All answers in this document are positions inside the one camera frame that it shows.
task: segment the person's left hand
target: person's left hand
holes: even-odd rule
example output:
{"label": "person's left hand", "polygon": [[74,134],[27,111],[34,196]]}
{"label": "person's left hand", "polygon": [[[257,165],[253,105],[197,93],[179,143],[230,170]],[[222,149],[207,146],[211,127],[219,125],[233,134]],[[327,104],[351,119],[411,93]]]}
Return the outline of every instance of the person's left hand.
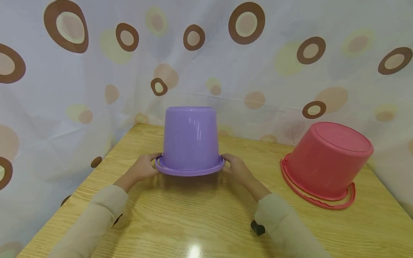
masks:
{"label": "person's left hand", "polygon": [[147,178],[153,177],[159,171],[152,167],[151,161],[161,156],[161,152],[153,154],[141,155],[135,163],[128,169],[126,174],[132,177],[135,182],[145,180]]}

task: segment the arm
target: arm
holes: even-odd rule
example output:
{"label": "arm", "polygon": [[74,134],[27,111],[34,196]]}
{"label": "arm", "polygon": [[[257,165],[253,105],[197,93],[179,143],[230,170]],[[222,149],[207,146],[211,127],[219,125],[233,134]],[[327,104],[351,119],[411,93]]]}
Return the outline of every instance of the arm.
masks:
{"label": "arm", "polygon": [[100,190],[79,219],[49,254],[49,258],[87,258],[92,255],[106,231],[118,218],[133,185],[158,173],[151,160],[160,153],[142,155],[113,185]]}
{"label": "arm", "polygon": [[276,246],[291,258],[327,258],[330,255],[301,222],[294,208],[273,194],[254,177],[245,163],[231,154],[222,155],[231,163],[224,173],[244,186],[258,202],[255,221],[263,225]]}

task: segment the hand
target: hand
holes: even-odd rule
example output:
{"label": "hand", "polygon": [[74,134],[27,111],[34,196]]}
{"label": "hand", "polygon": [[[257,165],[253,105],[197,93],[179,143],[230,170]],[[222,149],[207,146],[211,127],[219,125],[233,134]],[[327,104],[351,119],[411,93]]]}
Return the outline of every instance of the hand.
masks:
{"label": "hand", "polygon": [[254,175],[247,168],[244,161],[240,157],[236,157],[229,153],[222,154],[221,156],[231,163],[230,168],[224,167],[222,169],[225,175],[233,178],[244,187],[247,187],[247,185],[255,179]]}
{"label": "hand", "polygon": [[225,175],[233,178],[235,181],[240,183],[249,193],[252,195],[256,202],[259,202],[265,196],[271,194],[271,191],[268,190],[258,179],[254,177],[251,171],[247,168],[244,161],[241,158],[225,153],[221,155],[229,163],[231,167],[224,167],[222,171]]}
{"label": "hand", "polygon": [[128,169],[126,174],[130,175],[136,182],[151,178],[159,171],[152,167],[151,161],[161,156],[161,152],[149,155],[141,155],[135,163]]}
{"label": "hand", "polygon": [[114,185],[119,186],[125,192],[129,192],[132,186],[137,182],[153,177],[159,171],[152,167],[151,161],[161,156],[161,154],[162,153],[159,152],[149,155],[141,155],[128,171],[114,183]]}

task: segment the red bucket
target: red bucket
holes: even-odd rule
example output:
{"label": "red bucket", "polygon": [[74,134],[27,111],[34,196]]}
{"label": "red bucket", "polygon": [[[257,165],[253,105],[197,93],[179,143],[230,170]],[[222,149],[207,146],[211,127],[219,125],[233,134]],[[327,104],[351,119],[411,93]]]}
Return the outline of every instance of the red bucket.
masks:
{"label": "red bucket", "polygon": [[[289,187],[306,201],[326,209],[349,207],[356,197],[353,179],[373,154],[373,145],[359,132],[337,123],[313,124],[292,153],[281,160],[281,171]],[[348,202],[330,205],[305,196],[303,192],[325,201],[340,201],[350,190]]]}

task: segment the wood grain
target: wood grain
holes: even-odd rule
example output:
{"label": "wood grain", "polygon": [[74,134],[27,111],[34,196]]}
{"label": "wood grain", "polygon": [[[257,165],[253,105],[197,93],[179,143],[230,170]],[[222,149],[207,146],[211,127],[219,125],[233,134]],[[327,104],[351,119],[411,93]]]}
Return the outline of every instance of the wood grain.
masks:
{"label": "wood grain", "polygon": [[[134,126],[18,257],[46,257],[94,194],[139,155],[162,151],[162,142],[162,127]],[[355,179],[354,204],[330,211],[305,202],[284,182],[279,160],[292,146],[229,136],[220,136],[219,144],[221,153],[242,157],[271,191],[286,198],[332,257],[413,257],[413,221],[367,166]],[[138,183],[129,196],[128,221],[107,233],[93,257],[283,257],[267,234],[258,237],[250,229],[253,199],[219,173],[159,175]]]}

